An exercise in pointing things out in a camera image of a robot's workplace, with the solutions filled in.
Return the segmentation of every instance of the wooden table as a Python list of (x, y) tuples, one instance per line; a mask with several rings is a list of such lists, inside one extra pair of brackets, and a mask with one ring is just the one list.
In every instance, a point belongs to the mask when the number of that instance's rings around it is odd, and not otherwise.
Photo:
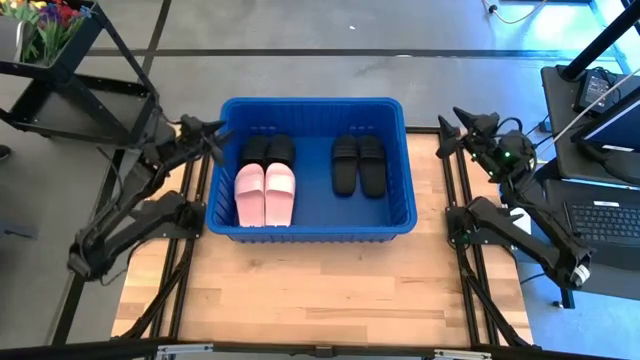
[[(179, 338), (469, 346), (457, 260), (445, 241), (447, 200), (442, 163), (434, 155), (437, 137), (408, 140), (418, 204), (418, 224), (410, 234), (385, 244), (240, 244), (205, 229), (196, 242)], [(452, 164), (457, 180), (455, 157)], [(467, 164), (473, 195), (497, 201), (496, 186), (477, 165)], [(178, 190), (181, 179), (176, 171), (165, 187)], [(133, 256), (113, 335), (126, 331), (155, 296), (166, 249), (166, 240), (152, 241)], [(483, 249), (492, 298), (531, 341), (513, 258), (498, 246)], [(167, 304), (169, 315), (173, 300)], [(477, 299), (475, 308), (484, 327)], [(162, 333), (167, 331), (165, 322)], [(481, 337), (486, 341), (484, 329)]]

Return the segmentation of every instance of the white cable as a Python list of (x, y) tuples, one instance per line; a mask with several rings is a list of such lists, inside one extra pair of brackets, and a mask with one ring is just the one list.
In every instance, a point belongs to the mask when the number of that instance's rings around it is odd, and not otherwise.
[[(484, 3), (485, 3), (489, 8), (491, 8), (491, 6), (492, 6), (492, 5), (491, 5), (491, 4), (489, 4), (489, 1), (488, 1), (488, 0), (482, 0), (482, 1), (483, 1), (483, 2), (484, 2)], [(522, 20), (524, 20), (524, 19), (528, 18), (529, 16), (533, 15), (533, 13), (534, 13), (534, 12), (536, 12), (536, 11), (538, 11), (538, 9), (540, 9), (540, 8), (542, 7), (542, 5), (544, 5), (547, 1), (548, 1), (548, 0), (542, 0), (542, 1), (540, 2), (540, 4), (538, 4), (535, 8), (533, 8), (533, 10), (531, 10), (531, 12), (530, 12), (530, 13), (528, 13), (527, 15), (525, 15), (525, 16), (523, 16), (523, 17), (521, 17), (521, 18), (520, 18), (520, 19), (518, 19), (518, 20), (514, 20), (514, 21), (508, 21), (508, 20), (505, 20), (502, 16), (500, 16), (500, 14), (498, 14), (497, 6), (496, 6), (496, 10), (494, 10), (491, 14), (495, 14), (495, 15), (498, 17), (498, 19), (500, 19), (500, 21), (502, 21), (503, 23), (508, 24), (508, 25), (513, 25), (513, 24), (517, 24), (517, 23), (519, 23), (520, 21), (522, 21)]]
[(553, 144), (556, 143), (556, 141), (560, 140), (560, 138), (562, 137), (562, 135), (564, 135), (567, 131), (569, 131), (569, 129), (573, 126), (573, 124), (575, 124), (578, 120), (580, 120), (587, 112), (589, 112), (589, 110), (591, 110), (591, 108), (593, 108), (594, 106), (596, 106), (596, 104), (598, 104), (600, 102), (600, 100), (604, 99), (607, 95), (611, 94), (615, 89), (617, 89), (620, 85), (622, 85), (625, 81), (631, 79), (631, 77), (633, 75), (635, 75), (636, 73), (640, 72), (640, 68), (638, 68), (638, 70), (632, 72), (631, 74), (627, 75), (624, 79), (622, 79), (619, 83), (613, 85), (611, 87), (611, 89), (609, 89), (606, 93), (602, 94), (602, 96), (600, 96), (598, 98), (598, 100), (594, 101), (591, 103), (591, 105), (587, 106), (586, 109), (584, 109), (580, 114), (578, 114), (578, 116), (576, 116), (575, 119), (573, 119), (569, 125), (565, 126), (564, 129), (562, 129), (562, 131), (560, 131), (560, 133), (558, 133), (558, 136), (553, 138), (553, 141), (551, 141), (551, 144), (549, 144), (549, 146), (547, 146), (546, 148), (544, 148), (544, 150), (542, 150), (541, 152), (538, 153), (538, 157), (542, 154), (544, 154), (547, 150), (549, 150)]

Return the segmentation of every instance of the concrete floor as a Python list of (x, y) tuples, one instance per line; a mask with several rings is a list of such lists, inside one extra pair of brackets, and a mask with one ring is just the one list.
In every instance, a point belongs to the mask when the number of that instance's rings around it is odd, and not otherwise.
[[(607, 2), (599, 0), (603, 3), (600, 8)], [(101, 2), (128, 46), (141, 49), (149, 44), (161, 4), (161, 0)], [(505, 1), (500, 11), (516, 18), (531, 7)], [(159, 48), (572, 51), (583, 48), (601, 30), (591, 11), (585, 5), (550, 4), (531, 19), (509, 26), (488, 18), (480, 0), (182, 0), (171, 5)], [(113, 47), (104, 35), (94, 46)], [(612, 58), (601, 60), (598, 65), (620, 71)], [(402, 103), (408, 125), (433, 126), (438, 114), (453, 119), (451, 108), (459, 106), (472, 112), (516, 116), (530, 129), (547, 114), (540, 68), (557, 63), (563, 61), (157, 57), (150, 77), (170, 117), (189, 113), (214, 120), (221, 104), (234, 96), (390, 96)], [(78, 72), (135, 79), (126, 62), (114, 57), (86, 58)], [(23, 79), (0, 76), (0, 107), (10, 107), (26, 84)], [(37, 225), (40, 231), (36, 241), (0, 239), (0, 285), (4, 290), (0, 348), (35, 346), (47, 341), (67, 276), (68, 246), (88, 220), (107, 162), (91, 144), (47, 140), (4, 123), (0, 128), (0, 143), (15, 150), (12, 159), (0, 164), (3, 208), (11, 209), (15, 220)], [(532, 136), (539, 139), (544, 134), (534, 132)], [(115, 268), (122, 266), (120, 259)], [(522, 276), (536, 271), (527, 265), (520, 269)], [(70, 341), (109, 337), (123, 280), (107, 288), (85, 287)], [(630, 322), (640, 314), (640, 302), (579, 294), (576, 310), (558, 310), (549, 306), (551, 300), (557, 300), (557, 288), (546, 281), (538, 279), (524, 288), (537, 344), (615, 357), (640, 354), (640, 347), (633, 343), (640, 338), (638, 322)], [(254, 355), (216, 357), (232, 360)]]

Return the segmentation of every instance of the slipper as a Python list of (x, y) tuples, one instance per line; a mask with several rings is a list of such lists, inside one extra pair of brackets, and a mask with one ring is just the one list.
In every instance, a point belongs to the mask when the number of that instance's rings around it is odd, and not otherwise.
[(293, 171), (281, 163), (269, 165), (264, 189), (265, 224), (268, 226), (291, 225), (296, 193), (296, 178)]
[(358, 138), (360, 155), (360, 184), (362, 192), (370, 198), (381, 198), (387, 189), (387, 163), (384, 146), (375, 136)]
[(293, 161), (296, 157), (293, 140), (287, 135), (278, 134), (271, 139), (267, 149), (266, 163), (270, 166), (274, 163), (282, 163), (293, 169)]
[(331, 182), (338, 196), (351, 196), (356, 190), (358, 172), (358, 143), (351, 135), (333, 142), (331, 149)]
[(264, 170), (258, 164), (240, 169), (235, 180), (240, 226), (264, 226)]
[(265, 155), (269, 147), (269, 138), (263, 135), (254, 135), (249, 138), (242, 148), (240, 154), (240, 169), (249, 164), (262, 166), (263, 171), (267, 169)]

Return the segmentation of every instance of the blue plastic bin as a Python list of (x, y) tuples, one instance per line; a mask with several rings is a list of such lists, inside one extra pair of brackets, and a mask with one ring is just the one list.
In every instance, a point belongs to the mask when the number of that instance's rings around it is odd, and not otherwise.
[[(207, 225), (241, 242), (383, 242), (417, 222), (409, 153), (400, 104), (388, 98), (234, 98), (220, 116), (234, 136), (225, 164), (215, 164)], [(292, 226), (239, 227), (234, 179), (240, 150), (251, 135), (286, 134), (296, 146), (296, 197)], [(384, 142), (387, 193), (366, 198), (358, 179), (353, 196), (331, 185), (331, 146), (341, 135), (372, 134)]]

